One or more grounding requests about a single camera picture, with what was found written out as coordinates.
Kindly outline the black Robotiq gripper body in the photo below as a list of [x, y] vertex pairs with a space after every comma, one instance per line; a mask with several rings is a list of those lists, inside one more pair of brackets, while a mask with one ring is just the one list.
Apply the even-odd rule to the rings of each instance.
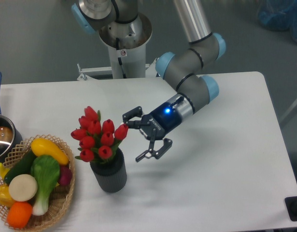
[[177, 102], [165, 102], [151, 113], [141, 118], [140, 133], [147, 140], [155, 134], [155, 140], [162, 140], [169, 132], [182, 123], [182, 117], [176, 110]]

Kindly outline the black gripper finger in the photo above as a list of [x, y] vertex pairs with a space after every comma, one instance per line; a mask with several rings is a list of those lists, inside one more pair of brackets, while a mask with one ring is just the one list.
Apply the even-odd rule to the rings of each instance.
[[142, 107], [137, 106], [122, 115], [123, 123], [126, 124], [130, 129], [139, 130], [144, 125], [143, 122], [141, 120], [132, 121], [131, 119], [135, 117], [141, 118], [142, 115], [143, 115]]
[[162, 147], [159, 150], [154, 150], [155, 141], [150, 141], [148, 149], [139, 154], [135, 161], [140, 162], [144, 158], [150, 159], [151, 157], [154, 157], [156, 160], [160, 159], [172, 147], [172, 143], [171, 139], [165, 138], [163, 139]]

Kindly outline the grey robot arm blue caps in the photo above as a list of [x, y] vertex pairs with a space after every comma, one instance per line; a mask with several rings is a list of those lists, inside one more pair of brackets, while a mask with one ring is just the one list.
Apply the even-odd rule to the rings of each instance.
[[[172, 145], [166, 135], [219, 94], [213, 78], [196, 72], [225, 53], [224, 39], [211, 31], [199, 0], [176, 0], [174, 5], [190, 47], [180, 56], [167, 52], [156, 60], [156, 72], [176, 94], [149, 114], [137, 107], [123, 115], [123, 122], [150, 142], [136, 161], [162, 157]], [[137, 1], [78, 0], [71, 11], [86, 33], [97, 32], [108, 47], [114, 79], [145, 77], [152, 26]]]

